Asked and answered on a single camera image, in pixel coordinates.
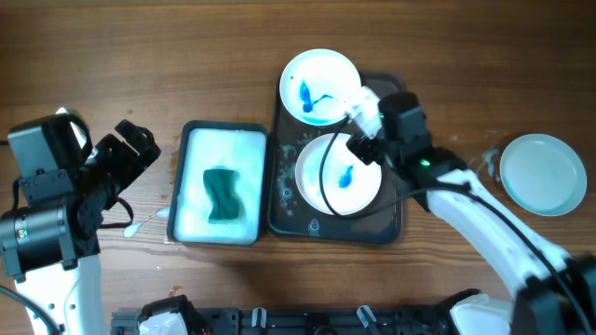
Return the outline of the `white plate blue stain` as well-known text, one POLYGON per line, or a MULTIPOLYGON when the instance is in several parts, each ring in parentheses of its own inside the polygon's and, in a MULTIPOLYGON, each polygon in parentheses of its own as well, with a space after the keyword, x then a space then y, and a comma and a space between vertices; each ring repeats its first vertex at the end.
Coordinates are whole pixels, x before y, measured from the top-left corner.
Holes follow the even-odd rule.
MULTIPOLYGON (((301 151, 295 165, 297 188, 303 199, 325 214, 332 212, 319 188, 322 156, 332 138, 319 136, 301 151)), ((364 165, 346 147, 350 136, 340 133, 330 149, 323 168, 323 186, 328 202, 340 215, 354 214, 371 204, 382 183, 382 169, 376 163, 364 165)))

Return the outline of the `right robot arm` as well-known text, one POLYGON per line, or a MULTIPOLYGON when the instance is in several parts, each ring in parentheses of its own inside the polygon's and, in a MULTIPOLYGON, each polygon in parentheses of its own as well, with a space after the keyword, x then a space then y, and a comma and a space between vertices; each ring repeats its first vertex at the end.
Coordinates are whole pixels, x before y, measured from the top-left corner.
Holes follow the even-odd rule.
POLYGON ((359 128, 348 149, 389 165, 404 191, 449 223, 493 267, 513 300, 465 292, 447 309, 457 334, 592 334, 595 259, 573 258, 504 207, 455 153, 433 145, 412 92, 378 98, 361 87, 345 99, 359 128))

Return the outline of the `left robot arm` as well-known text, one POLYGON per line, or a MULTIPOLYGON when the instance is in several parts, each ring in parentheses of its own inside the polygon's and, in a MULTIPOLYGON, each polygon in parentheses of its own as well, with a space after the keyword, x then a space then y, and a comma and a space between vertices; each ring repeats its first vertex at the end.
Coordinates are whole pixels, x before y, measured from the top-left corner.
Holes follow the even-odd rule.
POLYGON ((1 258, 36 334, 104 334, 98 232, 102 213, 160 156, 154 135, 122 120, 93 143, 84 120, 66 109, 13 127, 7 136, 20 176, 1 217, 1 258))

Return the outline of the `green scrubbing sponge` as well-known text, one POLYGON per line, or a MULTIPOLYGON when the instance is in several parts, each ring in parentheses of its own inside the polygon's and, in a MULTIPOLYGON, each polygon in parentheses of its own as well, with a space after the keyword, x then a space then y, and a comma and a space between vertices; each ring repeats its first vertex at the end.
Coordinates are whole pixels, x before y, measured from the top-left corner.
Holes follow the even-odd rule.
POLYGON ((238 172, 226 168, 212 168, 203 173, 203 183, 211 203, 209 223, 229 223, 240 220, 243 205, 236 192, 238 172))

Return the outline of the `cleaned white plate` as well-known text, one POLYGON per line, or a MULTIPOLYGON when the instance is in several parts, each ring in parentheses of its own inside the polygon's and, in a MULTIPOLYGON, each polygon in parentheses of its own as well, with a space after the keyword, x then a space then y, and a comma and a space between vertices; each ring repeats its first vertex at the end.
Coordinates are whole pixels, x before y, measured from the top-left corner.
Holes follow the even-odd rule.
POLYGON ((553 136, 527 134, 504 149, 500 179, 511 199, 525 210, 555 217, 575 210, 588 190, 584 164, 572 147, 553 136))

